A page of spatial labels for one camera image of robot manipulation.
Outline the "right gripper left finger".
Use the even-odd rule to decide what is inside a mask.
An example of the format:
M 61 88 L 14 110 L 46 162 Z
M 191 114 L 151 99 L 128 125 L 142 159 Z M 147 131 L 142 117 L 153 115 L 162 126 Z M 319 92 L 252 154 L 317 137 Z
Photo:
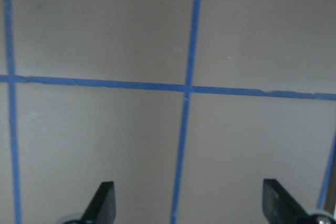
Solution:
M 102 182 L 79 223 L 113 224 L 116 218 L 114 182 Z

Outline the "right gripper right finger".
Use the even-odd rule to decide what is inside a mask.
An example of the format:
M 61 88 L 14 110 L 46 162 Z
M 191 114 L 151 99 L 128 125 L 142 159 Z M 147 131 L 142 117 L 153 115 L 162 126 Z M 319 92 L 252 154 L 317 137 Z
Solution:
M 262 211 L 271 224 L 310 223 L 309 214 L 276 179 L 264 179 Z

